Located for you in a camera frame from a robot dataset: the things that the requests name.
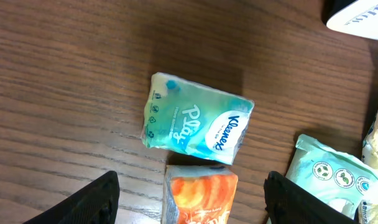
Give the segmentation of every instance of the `teal tissue packet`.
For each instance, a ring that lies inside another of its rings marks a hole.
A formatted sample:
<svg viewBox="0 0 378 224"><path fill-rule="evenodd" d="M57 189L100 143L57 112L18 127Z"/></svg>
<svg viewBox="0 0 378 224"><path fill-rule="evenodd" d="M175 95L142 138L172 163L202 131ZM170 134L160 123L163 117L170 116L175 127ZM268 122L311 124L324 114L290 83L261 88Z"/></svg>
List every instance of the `teal tissue packet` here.
<svg viewBox="0 0 378 224"><path fill-rule="evenodd" d="M358 158L300 135L286 177L349 218L378 189L378 174Z"/></svg>
<svg viewBox="0 0 378 224"><path fill-rule="evenodd" d="M254 102L165 73L152 75L142 142L232 164Z"/></svg>

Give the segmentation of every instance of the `brown wood surface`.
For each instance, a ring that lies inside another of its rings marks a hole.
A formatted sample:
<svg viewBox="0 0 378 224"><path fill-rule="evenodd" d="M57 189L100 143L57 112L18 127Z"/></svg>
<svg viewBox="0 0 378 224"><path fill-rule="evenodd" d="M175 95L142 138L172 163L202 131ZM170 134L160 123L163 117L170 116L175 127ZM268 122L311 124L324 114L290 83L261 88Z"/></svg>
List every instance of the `brown wood surface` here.
<svg viewBox="0 0 378 224"><path fill-rule="evenodd" d="M107 170L118 223L158 223L172 154L140 141L155 72L255 101L228 222L262 223L264 179L285 173L300 133L360 156L377 110L378 42L327 29L323 4L0 0L0 223Z"/></svg>

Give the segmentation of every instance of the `orange and white packet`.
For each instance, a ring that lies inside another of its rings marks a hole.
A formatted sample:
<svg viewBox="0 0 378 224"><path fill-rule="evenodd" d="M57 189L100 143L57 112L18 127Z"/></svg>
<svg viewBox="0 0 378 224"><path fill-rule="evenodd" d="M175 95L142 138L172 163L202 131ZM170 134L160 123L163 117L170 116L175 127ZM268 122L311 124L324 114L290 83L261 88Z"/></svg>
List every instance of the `orange and white packet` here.
<svg viewBox="0 0 378 224"><path fill-rule="evenodd" d="M168 166L162 224L226 224L236 186L226 166Z"/></svg>

